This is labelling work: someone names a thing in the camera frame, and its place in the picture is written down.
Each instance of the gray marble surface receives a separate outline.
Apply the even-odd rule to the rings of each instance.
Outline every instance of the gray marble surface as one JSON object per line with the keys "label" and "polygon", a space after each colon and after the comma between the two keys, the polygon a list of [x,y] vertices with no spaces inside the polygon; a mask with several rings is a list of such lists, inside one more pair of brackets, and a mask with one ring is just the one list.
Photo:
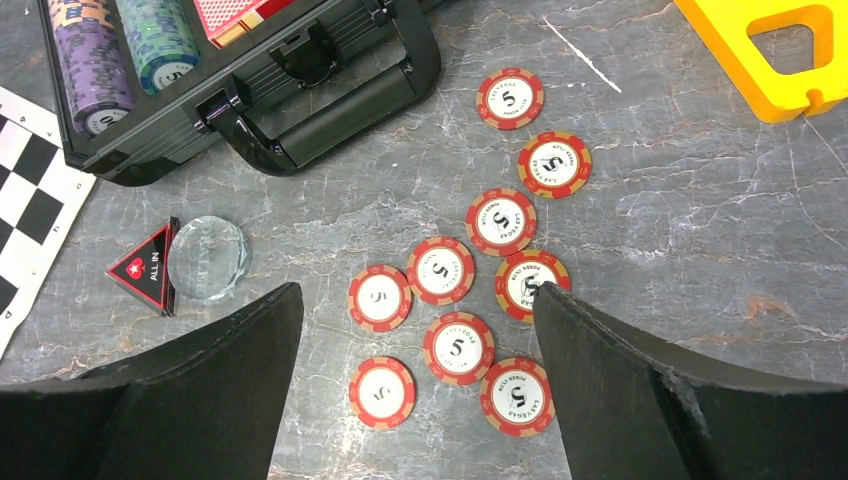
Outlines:
{"label": "gray marble surface", "polygon": [[[0,2],[0,84],[53,109],[34,1]],[[569,478],[556,424],[532,438],[504,436],[483,417],[476,386],[442,384],[423,360],[427,326],[453,309],[489,324],[498,359],[540,360],[533,327],[495,300],[497,259],[475,253],[478,276],[464,300],[416,302],[391,333],[367,333],[345,312],[348,282],[364,266],[403,266],[436,234],[467,242],[471,200],[491,187],[522,189],[521,147],[561,129],[591,147],[594,172],[571,198],[533,198],[540,228],[531,245],[563,260],[579,297],[713,357],[848,382],[848,106],[760,123],[669,0],[453,0],[430,19],[444,60],[438,91],[306,175],[265,177],[219,143],[150,187],[95,186],[0,363],[0,381],[73,377],[295,281],[306,318],[270,477]],[[802,68],[805,35],[757,43],[782,68]],[[399,55],[392,42],[375,48],[261,123],[281,130]],[[479,120],[475,91],[513,65],[542,78],[547,102],[528,127],[499,132]],[[206,214],[234,221],[250,243],[250,271],[228,298],[184,301],[178,316],[160,318],[105,277],[109,262],[168,215]],[[364,427],[347,402],[348,379],[373,355],[402,360],[418,385],[412,416],[389,432]]]}

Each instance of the red playing card box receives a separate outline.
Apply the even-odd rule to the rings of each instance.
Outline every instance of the red playing card box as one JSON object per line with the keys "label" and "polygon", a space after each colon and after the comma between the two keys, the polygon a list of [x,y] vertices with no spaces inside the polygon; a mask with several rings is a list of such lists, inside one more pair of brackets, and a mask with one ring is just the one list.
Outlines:
{"label": "red playing card box", "polygon": [[194,6],[203,22],[206,38],[216,47],[224,48],[293,2],[294,0],[194,0]]}

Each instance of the red poker chip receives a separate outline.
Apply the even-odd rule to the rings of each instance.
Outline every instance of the red poker chip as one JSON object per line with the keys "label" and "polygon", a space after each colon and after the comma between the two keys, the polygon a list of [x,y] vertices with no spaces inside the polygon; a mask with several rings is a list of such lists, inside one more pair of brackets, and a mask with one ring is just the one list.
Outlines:
{"label": "red poker chip", "polygon": [[451,385],[483,378],[495,359],[495,339],[478,317],[451,312],[439,317],[424,335],[424,359],[430,371]]}
{"label": "red poker chip", "polygon": [[477,90],[477,112],[498,130],[515,130],[532,122],[545,104],[545,87],[532,72],[504,68],[483,81]]}
{"label": "red poker chip", "polygon": [[422,302],[447,305],[459,301],[474,283],[474,259],[459,240],[432,237],[421,242],[406,265],[409,287]]}
{"label": "red poker chip", "polygon": [[554,420],[554,402],[545,369],[523,358],[492,365],[480,384],[486,419],[502,433],[529,437]]}
{"label": "red poker chip", "polygon": [[409,369],[391,357],[362,362],[348,387],[353,412],[377,430],[395,428],[409,418],[415,406],[415,381]]}
{"label": "red poker chip", "polygon": [[498,268],[495,296],[510,316],[533,323],[536,292],[546,281],[571,290],[571,277],[559,259],[542,250],[524,250],[507,257]]}
{"label": "red poker chip", "polygon": [[521,182],[540,197],[565,198],[580,190],[591,174],[589,148],[573,133],[540,133],[518,157]]}
{"label": "red poker chip", "polygon": [[481,252],[507,257],[520,252],[536,234],[536,209],[511,188],[493,188],[480,194],[465,214],[465,231]]}
{"label": "red poker chip", "polygon": [[411,308],[409,282],[392,266],[371,265],[350,282],[348,313],[365,330],[387,332],[403,323]]}

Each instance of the poker chip case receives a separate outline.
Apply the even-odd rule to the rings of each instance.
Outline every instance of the poker chip case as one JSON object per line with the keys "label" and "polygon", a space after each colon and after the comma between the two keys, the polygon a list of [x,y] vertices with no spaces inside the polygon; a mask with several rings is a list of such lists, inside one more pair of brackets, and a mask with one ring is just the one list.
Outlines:
{"label": "poker chip case", "polygon": [[[99,1],[111,14],[127,76],[138,79],[115,0]],[[427,98],[441,72],[424,12],[443,0],[294,0],[224,48],[207,40],[193,0],[178,1],[199,62],[155,95],[130,81],[134,107],[93,138],[75,129],[50,9],[37,2],[68,166],[123,186],[149,185],[223,139],[253,168],[294,175]],[[300,123],[263,132],[250,119],[320,88],[392,34],[406,49],[400,62]]]}

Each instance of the black handle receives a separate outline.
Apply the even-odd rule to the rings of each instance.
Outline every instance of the black handle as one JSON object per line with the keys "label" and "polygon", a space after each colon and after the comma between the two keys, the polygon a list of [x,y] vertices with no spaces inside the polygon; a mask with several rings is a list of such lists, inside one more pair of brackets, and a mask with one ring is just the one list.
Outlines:
{"label": "black handle", "polygon": [[439,46],[417,0],[384,1],[383,14],[406,48],[406,57],[279,137],[268,138],[247,116],[250,95],[231,77],[226,98],[200,112],[247,163],[274,176],[293,175],[308,163],[371,131],[389,118],[424,100],[441,72]]}

